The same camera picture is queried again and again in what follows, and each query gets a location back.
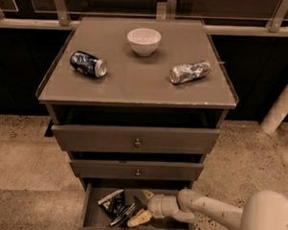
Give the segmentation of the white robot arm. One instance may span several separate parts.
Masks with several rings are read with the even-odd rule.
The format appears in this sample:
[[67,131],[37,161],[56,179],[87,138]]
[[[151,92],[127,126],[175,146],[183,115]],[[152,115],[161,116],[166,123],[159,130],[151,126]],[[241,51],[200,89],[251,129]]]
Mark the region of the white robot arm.
[[228,230],[288,230],[288,198],[274,191],[257,191],[243,208],[182,189],[177,195],[154,195],[143,190],[147,209],[141,209],[128,221],[130,228],[151,219],[174,218],[194,223],[194,213],[205,215]]

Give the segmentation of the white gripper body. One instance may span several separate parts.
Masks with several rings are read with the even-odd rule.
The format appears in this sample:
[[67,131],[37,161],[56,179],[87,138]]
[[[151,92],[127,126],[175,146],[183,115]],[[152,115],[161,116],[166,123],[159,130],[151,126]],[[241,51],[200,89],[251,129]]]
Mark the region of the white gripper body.
[[154,195],[147,202],[147,209],[155,219],[172,217],[177,219],[181,211],[174,195]]

